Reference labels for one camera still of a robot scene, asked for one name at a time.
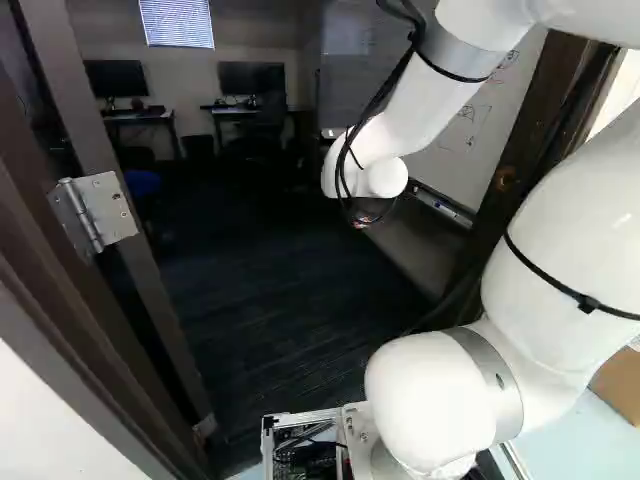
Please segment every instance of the dark carpet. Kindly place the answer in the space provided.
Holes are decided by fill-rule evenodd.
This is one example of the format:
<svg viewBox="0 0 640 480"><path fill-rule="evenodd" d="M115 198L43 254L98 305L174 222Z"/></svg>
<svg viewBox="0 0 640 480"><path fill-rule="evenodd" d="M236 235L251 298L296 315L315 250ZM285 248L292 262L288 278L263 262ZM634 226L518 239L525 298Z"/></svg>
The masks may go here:
<svg viewBox="0 0 640 480"><path fill-rule="evenodd" d="M362 400L367 359L429 310L319 194L199 179L162 202L158 255L210 393L224 471L259 459L260 418Z"/></svg>

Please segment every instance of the door frame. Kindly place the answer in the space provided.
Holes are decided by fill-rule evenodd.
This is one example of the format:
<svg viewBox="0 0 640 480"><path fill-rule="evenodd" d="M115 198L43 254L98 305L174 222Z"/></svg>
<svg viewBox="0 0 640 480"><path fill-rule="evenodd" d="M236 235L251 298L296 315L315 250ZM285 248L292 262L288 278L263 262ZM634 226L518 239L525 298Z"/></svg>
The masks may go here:
<svg viewBox="0 0 640 480"><path fill-rule="evenodd" d="M482 271L528 193L584 143L620 68L619 52L607 43L549 31L447 291ZM455 324L471 323L481 315L479 278L453 310Z"/></svg>
<svg viewBox="0 0 640 480"><path fill-rule="evenodd" d="M96 108L66 3L64 0L47 0L46 5L41 0L11 0L11 3L83 173L114 171L120 180L141 233L119 242L118 251L199 420L211 418L212 408L202 377L142 233L132 197Z"/></svg>
<svg viewBox="0 0 640 480"><path fill-rule="evenodd" d="M55 180L2 63L0 109L0 281L86 385L176 477L212 478L191 425L98 267L80 259L49 206L46 194Z"/></svg>

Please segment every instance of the window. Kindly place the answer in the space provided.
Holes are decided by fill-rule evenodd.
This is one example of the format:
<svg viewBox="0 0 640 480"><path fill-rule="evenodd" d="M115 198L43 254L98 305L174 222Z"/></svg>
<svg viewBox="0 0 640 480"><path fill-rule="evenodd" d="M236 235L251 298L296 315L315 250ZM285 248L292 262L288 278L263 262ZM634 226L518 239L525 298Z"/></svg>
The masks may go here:
<svg viewBox="0 0 640 480"><path fill-rule="evenodd" d="M214 48L209 0L139 0L150 47Z"/></svg>

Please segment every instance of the black monitor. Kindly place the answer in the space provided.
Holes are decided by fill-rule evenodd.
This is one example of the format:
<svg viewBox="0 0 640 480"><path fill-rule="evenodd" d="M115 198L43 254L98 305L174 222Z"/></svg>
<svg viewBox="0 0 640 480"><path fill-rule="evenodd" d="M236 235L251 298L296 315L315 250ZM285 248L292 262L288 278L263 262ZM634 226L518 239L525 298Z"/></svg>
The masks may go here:
<svg viewBox="0 0 640 480"><path fill-rule="evenodd" d="M138 60L86 60L84 68L98 98L149 96Z"/></svg>
<svg viewBox="0 0 640 480"><path fill-rule="evenodd" d="M218 78L223 95L259 95L286 91L284 63L219 62Z"/></svg>

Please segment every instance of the metal hinge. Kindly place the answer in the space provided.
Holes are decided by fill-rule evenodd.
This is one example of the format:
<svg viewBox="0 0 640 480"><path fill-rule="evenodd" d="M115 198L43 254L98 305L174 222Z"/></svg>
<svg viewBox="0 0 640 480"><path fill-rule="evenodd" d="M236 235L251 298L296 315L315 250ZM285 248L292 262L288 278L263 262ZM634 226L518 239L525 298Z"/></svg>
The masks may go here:
<svg viewBox="0 0 640 480"><path fill-rule="evenodd" d="M85 262L107 245L138 233L115 172L62 178L47 198Z"/></svg>
<svg viewBox="0 0 640 480"><path fill-rule="evenodd" d="M216 417L213 413L210 413L192 427L193 434L197 439L197 443L200 445L204 445L206 439L210 437L217 428L218 422L216 422Z"/></svg>

